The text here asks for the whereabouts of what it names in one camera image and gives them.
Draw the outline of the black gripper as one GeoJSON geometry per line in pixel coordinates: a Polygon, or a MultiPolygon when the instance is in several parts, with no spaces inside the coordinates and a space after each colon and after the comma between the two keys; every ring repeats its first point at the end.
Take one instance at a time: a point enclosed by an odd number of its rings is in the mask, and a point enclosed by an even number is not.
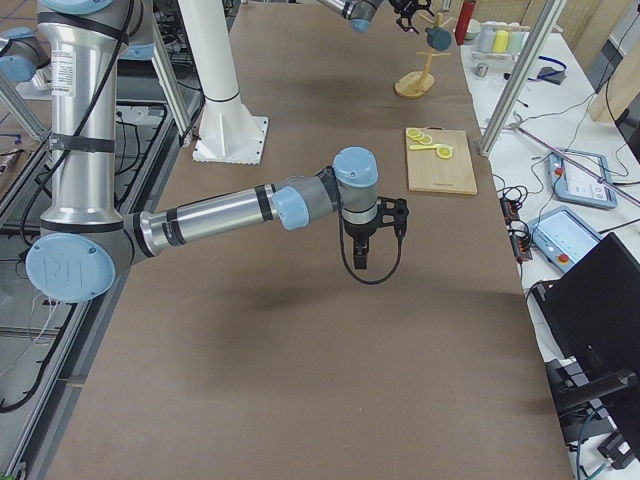
{"type": "Polygon", "coordinates": [[[413,17],[417,12],[426,11],[429,15],[433,15],[431,0],[390,0],[390,5],[394,13],[398,16],[396,24],[404,32],[417,33],[412,23],[413,17]]]}
{"type": "Polygon", "coordinates": [[[356,270],[366,270],[369,239],[380,228],[392,227],[399,244],[407,232],[409,209],[404,198],[378,197],[368,210],[355,212],[342,209],[346,233],[352,238],[352,258],[356,270]]]}

